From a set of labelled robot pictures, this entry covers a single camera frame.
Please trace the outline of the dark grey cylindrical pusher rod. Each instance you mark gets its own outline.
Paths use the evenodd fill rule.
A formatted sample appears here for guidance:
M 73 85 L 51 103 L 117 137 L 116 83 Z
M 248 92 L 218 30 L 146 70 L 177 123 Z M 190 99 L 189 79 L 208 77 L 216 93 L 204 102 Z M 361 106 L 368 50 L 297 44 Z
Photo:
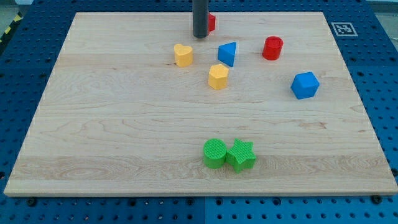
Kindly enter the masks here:
M 193 36 L 203 39 L 208 35 L 208 0 L 192 1 Z

